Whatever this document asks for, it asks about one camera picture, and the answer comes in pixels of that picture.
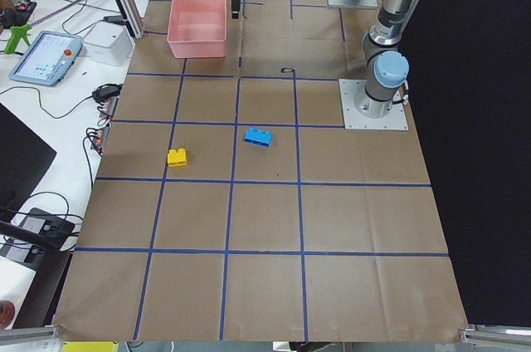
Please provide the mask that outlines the blue toy block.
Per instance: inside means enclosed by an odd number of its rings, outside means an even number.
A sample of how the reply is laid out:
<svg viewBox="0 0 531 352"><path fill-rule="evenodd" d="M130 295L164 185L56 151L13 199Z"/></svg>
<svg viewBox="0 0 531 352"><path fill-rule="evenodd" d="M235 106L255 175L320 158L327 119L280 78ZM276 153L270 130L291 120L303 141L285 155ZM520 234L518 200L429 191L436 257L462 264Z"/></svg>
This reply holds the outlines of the blue toy block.
<svg viewBox="0 0 531 352"><path fill-rule="evenodd" d="M248 144L270 148L273 134L269 130L262 130L250 127L244 134L244 141Z"/></svg>

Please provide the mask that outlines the brown paper table cover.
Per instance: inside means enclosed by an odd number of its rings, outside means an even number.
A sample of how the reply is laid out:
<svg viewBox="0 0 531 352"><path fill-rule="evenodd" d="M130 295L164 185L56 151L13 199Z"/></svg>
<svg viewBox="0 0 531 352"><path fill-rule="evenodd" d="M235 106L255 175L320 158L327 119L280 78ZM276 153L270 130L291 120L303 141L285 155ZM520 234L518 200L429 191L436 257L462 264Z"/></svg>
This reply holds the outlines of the brown paper table cover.
<svg viewBox="0 0 531 352"><path fill-rule="evenodd" d="M177 59L150 0L55 321L68 340L457 340L466 317L414 127L346 130L372 11L244 0ZM248 144L250 127L273 134ZM168 167L170 149L188 165Z"/></svg>

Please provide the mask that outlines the white square box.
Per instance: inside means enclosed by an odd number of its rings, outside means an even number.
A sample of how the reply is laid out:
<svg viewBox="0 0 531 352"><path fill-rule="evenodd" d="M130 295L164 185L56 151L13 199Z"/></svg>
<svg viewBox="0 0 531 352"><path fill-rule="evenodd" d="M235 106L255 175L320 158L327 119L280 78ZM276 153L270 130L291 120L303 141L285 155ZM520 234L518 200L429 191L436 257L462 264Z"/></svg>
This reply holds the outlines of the white square box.
<svg viewBox="0 0 531 352"><path fill-rule="evenodd" d="M110 22L97 22L83 40L90 58L109 66L121 66L133 50L125 26Z"/></svg>

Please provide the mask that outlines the yellow toy block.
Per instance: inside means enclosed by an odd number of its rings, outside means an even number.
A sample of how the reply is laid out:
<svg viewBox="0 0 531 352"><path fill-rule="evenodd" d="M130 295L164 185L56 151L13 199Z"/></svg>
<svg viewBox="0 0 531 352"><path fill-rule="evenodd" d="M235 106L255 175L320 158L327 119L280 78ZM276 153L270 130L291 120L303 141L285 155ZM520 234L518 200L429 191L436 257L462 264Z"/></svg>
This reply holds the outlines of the yellow toy block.
<svg viewBox="0 0 531 352"><path fill-rule="evenodd" d="M168 167L182 167L188 165L188 153L185 148L170 149L167 153Z"/></svg>

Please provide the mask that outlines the green plastic clamp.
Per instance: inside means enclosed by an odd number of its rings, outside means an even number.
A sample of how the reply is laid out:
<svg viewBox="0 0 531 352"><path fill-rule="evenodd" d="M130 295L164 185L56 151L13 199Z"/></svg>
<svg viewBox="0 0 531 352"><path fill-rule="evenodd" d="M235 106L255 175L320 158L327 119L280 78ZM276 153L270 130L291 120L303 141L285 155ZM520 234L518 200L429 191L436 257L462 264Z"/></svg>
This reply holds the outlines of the green plastic clamp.
<svg viewBox="0 0 531 352"><path fill-rule="evenodd" d="M30 24L24 24L22 26L11 26L11 37L9 38L7 45L4 49L5 54L13 54L17 49L18 44L23 40L27 46L30 46L31 43L28 39L28 32L32 29Z"/></svg>

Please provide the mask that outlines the pink plastic box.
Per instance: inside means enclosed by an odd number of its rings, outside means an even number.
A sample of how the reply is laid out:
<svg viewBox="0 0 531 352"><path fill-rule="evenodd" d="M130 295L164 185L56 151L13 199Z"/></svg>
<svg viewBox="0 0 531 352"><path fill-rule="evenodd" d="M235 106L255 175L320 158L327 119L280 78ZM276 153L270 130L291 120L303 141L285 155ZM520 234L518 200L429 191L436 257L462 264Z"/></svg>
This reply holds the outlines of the pink plastic box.
<svg viewBox="0 0 531 352"><path fill-rule="evenodd" d="M172 0L167 42L178 59L225 57L227 0Z"/></svg>

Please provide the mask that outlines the teach pendant tablet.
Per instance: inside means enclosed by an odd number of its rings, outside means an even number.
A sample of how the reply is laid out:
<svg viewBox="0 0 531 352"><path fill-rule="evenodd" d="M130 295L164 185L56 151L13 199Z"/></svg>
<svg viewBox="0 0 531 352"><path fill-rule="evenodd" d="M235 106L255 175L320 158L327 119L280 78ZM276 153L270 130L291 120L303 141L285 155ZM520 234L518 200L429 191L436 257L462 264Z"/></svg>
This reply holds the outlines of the teach pendant tablet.
<svg viewBox="0 0 531 352"><path fill-rule="evenodd" d="M55 86L64 78L82 47L83 39L79 36L42 31L8 77L13 81Z"/></svg>

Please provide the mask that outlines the black power adapter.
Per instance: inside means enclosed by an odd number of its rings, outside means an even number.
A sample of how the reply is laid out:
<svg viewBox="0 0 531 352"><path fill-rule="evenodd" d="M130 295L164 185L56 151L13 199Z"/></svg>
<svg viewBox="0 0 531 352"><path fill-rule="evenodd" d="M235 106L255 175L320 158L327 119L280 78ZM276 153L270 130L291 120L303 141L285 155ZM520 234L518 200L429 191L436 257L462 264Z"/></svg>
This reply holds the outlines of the black power adapter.
<svg viewBox="0 0 531 352"><path fill-rule="evenodd" d="M107 101L111 97L117 97L120 95L122 84L104 84L97 87L91 94L91 97L96 103Z"/></svg>

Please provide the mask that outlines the black monitor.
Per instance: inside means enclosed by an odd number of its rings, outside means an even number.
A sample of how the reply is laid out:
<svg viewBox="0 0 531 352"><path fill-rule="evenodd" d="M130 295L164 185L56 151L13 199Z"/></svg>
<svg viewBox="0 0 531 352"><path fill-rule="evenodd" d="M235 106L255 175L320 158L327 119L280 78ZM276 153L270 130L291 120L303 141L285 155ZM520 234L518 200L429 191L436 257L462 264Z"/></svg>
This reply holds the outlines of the black monitor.
<svg viewBox="0 0 531 352"><path fill-rule="evenodd" d="M56 151L1 105L1 206L17 211L41 182Z"/></svg>

